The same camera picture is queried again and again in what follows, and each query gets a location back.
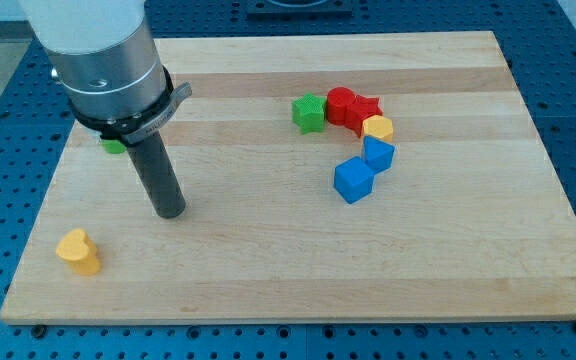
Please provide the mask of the green block behind arm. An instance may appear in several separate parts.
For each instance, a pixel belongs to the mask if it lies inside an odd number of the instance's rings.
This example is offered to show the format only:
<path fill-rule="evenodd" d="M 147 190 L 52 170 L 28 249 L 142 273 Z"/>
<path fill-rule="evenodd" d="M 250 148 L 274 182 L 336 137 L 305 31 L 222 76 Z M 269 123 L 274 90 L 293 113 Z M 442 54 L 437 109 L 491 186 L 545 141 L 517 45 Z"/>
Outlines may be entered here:
<path fill-rule="evenodd" d="M 121 154 L 126 151 L 126 146 L 118 140 L 101 140 L 102 147 L 106 153 L 109 154 Z"/>

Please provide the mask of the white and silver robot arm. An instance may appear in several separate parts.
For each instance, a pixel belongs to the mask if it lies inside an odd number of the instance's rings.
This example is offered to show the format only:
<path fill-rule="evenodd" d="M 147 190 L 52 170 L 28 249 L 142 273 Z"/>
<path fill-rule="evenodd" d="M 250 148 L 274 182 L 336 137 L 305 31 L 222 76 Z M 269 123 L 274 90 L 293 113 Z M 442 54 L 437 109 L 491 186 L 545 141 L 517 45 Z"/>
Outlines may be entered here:
<path fill-rule="evenodd" d="M 144 0 L 20 0 L 77 120 L 127 146 L 158 133 L 191 86 L 162 65 Z"/>

